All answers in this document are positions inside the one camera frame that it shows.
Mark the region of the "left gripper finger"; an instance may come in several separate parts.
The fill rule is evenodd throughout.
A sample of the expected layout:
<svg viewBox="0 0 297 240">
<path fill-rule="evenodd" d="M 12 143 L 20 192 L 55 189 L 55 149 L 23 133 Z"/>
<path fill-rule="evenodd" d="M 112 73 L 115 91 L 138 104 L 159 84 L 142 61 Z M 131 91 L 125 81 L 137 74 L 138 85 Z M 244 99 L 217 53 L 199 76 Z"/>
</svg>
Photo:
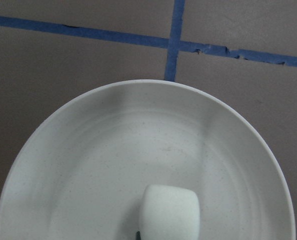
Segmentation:
<svg viewBox="0 0 297 240">
<path fill-rule="evenodd" d="M 140 231 L 137 231 L 136 234 L 135 234 L 135 239 L 136 240 L 141 240 L 141 233 Z"/>
</svg>

